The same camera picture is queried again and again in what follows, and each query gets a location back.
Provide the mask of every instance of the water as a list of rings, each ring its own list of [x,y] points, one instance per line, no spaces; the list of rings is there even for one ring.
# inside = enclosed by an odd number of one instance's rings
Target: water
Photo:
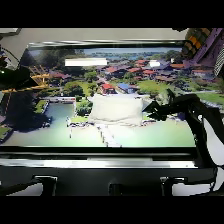
[[[4,146],[55,146],[55,147],[104,147],[96,127],[73,128],[72,138],[69,138],[70,128],[66,117],[73,116],[73,104],[50,104],[46,112],[53,117],[49,128],[28,133],[14,132],[2,145]]]
[[[4,146],[105,147],[94,126],[70,128],[66,117],[73,116],[72,104],[50,104],[46,115],[53,116],[49,128],[28,133],[14,132]],[[123,147],[193,147],[194,139],[186,122],[167,120],[145,127],[109,126],[115,140]]]
[[[194,147],[187,122],[158,121],[143,127],[109,126],[115,140],[123,147]]]

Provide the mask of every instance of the dock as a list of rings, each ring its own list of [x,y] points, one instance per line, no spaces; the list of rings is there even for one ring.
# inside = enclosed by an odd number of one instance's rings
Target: dock
[[[96,124],[95,126],[99,130],[103,143],[105,143],[107,147],[114,147],[114,148],[122,147],[122,145],[116,142],[116,140],[114,139],[114,136],[110,133],[106,125]]]

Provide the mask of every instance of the striped fabric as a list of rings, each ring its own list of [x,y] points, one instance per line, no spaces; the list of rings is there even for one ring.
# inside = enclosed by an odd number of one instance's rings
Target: striped fabric
[[[224,64],[224,47],[222,48],[222,50],[219,52],[219,55],[217,57],[216,63],[215,63],[215,67],[214,67],[214,74],[216,76],[219,75],[222,67]]]

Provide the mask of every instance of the screen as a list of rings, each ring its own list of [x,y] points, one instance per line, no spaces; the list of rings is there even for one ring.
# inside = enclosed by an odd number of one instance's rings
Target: screen
[[[185,69],[180,52],[181,48],[172,47],[27,50],[21,65],[29,68],[31,75],[49,74],[49,88],[4,94],[1,145],[194,147],[192,132],[181,114],[156,121],[141,113],[136,125],[131,106],[135,103],[129,103],[141,99],[143,109],[155,99],[162,104],[169,88],[177,96],[195,93],[205,104],[222,109],[221,81],[211,68],[197,64]],[[106,59],[107,63],[65,66],[66,59],[89,58]],[[99,103],[94,105],[96,96],[102,100],[113,97],[115,104],[116,99],[127,103],[116,104],[116,110],[113,105],[107,107],[104,113],[97,107]],[[94,113],[100,111],[107,123],[99,117],[99,122],[90,121],[94,107]],[[119,113],[128,114],[126,123],[113,122]]]

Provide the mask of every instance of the gray wall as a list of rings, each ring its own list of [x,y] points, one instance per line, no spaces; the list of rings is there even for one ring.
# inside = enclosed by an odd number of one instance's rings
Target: gray wall
[[[18,35],[4,37],[0,44],[20,59],[27,44],[33,42],[94,39],[182,40],[185,39],[186,32],[187,30],[178,32],[171,28],[22,28]]]

